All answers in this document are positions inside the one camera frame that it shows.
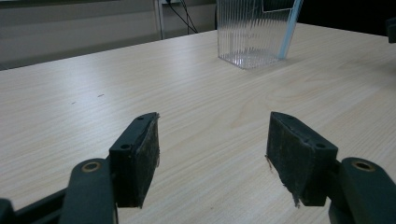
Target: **clear plastic container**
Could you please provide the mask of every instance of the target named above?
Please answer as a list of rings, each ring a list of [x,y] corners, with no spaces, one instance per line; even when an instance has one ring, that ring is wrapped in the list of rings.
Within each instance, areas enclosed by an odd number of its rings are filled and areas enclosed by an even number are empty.
[[[219,57],[249,69],[285,59],[303,0],[217,0]]]

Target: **light wood tabletop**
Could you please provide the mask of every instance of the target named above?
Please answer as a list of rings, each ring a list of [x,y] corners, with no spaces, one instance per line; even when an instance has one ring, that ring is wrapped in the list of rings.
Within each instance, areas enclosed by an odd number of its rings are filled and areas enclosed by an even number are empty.
[[[0,197],[20,209],[105,158],[158,112],[161,164],[143,209],[120,223],[329,223],[294,207],[265,158],[271,111],[290,114],[396,180],[396,45],[298,24],[288,59],[241,70],[215,31],[0,71]]]

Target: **wooden table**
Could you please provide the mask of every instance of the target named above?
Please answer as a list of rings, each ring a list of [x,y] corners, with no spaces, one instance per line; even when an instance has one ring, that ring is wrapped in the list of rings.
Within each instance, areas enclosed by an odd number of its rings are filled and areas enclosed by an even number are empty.
[[[329,223],[294,207],[265,159],[271,111],[293,115],[396,180],[396,45],[298,24],[288,59],[241,70],[208,32],[0,72],[0,197],[67,186],[129,123],[159,112],[161,165],[120,223]]]

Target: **ribbed transparent cup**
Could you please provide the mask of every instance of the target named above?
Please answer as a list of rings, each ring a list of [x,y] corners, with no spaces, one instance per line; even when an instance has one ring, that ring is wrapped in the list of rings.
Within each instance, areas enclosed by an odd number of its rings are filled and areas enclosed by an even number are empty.
[[[303,0],[217,0],[219,57],[240,68],[285,59]]]

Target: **gray wall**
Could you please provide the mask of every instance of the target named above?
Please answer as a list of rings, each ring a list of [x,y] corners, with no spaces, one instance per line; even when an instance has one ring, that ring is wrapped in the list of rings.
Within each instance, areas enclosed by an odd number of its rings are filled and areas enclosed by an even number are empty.
[[[186,0],[200,32],[214,28],[214,2]],[[169,8],[163,15],[167,37],[187,33]],[[156,0],[0,8],[0,70],[160,39]]]

